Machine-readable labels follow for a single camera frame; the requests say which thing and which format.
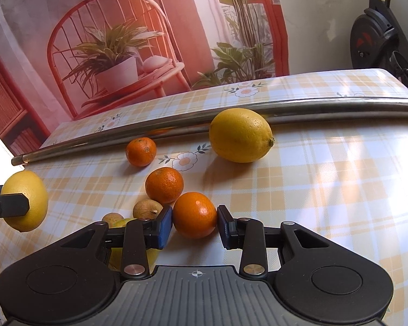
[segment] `red chair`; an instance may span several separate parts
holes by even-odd
[[[86,84],[79,77],[66,76],[81,60],[71,50],[82,42],[91,42],[87,27],[103,29],[127,22],[136,21],[146,26],[148,31],[160,31],[162,36],[148,40],[150,47],[139,50],[144,61],[150,56],[159,55],[170,61],[149,74],[115,92],[108,93],[97,83],[95,77]],[[98,114],[155,91],[157,97],[165,96],[163,84],[176,79],[179,86],[190,91],[190,85],[182,74],[184,64],[175,56],[169,36],[171,25],[160,6],[154,0],[83,0],[70,9],[59,21],[50,36],[47,46],[47,60],[74,120]]]

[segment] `metal pipe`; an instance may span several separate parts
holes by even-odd
[[[38,149],[12,158],[12,165],[37,162],[90,149],[126,144],[136,137],[160,139],[165,137],[205,133],[213,118],[221,111],[217,108],[167,116],[136,124],[92,133]],[[347,120],[367,118],[407,118],[408,98],[313,98],[281,100],[238,105],[261,114],[270,125],[305,121]]]

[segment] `tablecloth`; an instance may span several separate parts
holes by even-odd
[[[380,69],[242,82],[64,123],[44,146],[201,109],[345,96],[407,98],[408,89]],[[0,220],[0,272],[109,212],[131,217],[135,202],[146,197],[147,175],[171,166],[181,171],[184,192],[202,192],[215,206],[225,204],[234,217],[253,217],[267,226],[296,221],[380,264],[395,288],[384,321],[408,326],[408,120],[287,124],[273,126],[272,131],[275,145],[251,164],[217,157],[208,135],[200,134],[157,140],[157,157],[146,168],[131,167],[124,146],[27,165],[47,187],[48,214],[30,233],[19,233]],[[240,254],[224,250],[216,233],[189,241],[173,230],[156,264],[238,267]],[[279,267],[275,249],[268,250],[268,259],[269,269]],[[0,323],[3,320],[0,309]]]

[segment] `exercise bike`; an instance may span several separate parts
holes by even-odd
[[[408,88],[408,40],[390,9],[391,0],[369,0],[352,27],[353,68],[383,68]]]

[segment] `crosshair symbol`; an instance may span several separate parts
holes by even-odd
[[[201,277],[202,275],[205,275],[205,273],[203,273],[203,272],[201,272],[201,271],[196,270],[196,271],[194,271],[194,272],[190,273],[190,275],[192,275],[192,276],[194,276],[194,277],[198,278],[198,277]]]

